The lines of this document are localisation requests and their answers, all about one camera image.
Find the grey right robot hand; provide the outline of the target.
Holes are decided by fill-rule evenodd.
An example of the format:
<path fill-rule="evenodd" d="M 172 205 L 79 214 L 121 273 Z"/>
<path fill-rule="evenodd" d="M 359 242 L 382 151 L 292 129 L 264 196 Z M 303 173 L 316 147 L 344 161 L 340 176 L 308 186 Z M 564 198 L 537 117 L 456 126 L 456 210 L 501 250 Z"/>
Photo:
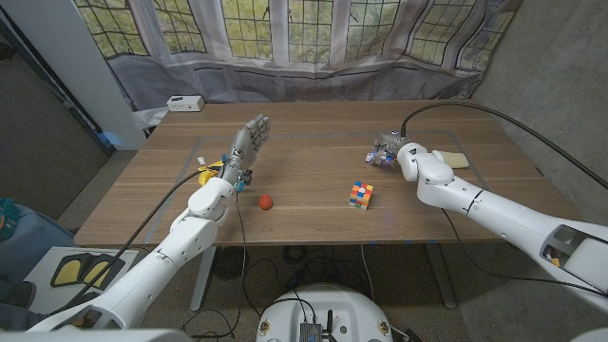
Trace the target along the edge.
<path fill-rule="evenodd" d="M 409 139 L 402 137 L 399 131 L 380 133 L 376 136 L 372 150 L 367 154 L 365 162 L 372 166 L 392 163 L 396 160 L 398 151 L 407 143 L 409 143 Z"/>

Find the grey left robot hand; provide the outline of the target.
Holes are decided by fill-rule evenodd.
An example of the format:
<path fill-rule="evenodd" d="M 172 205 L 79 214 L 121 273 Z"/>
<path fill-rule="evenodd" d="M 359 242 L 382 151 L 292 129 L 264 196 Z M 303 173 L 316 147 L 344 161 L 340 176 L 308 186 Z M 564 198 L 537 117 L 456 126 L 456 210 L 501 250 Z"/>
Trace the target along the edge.
<path fill-rule="evenodd" d="M 255 163 L 257 153 L 269 138 L 270 130 L 270 119 L 263 114 L 244 125 L 235 136 L 219 177 L 232 184 L 236 183 Z"/>

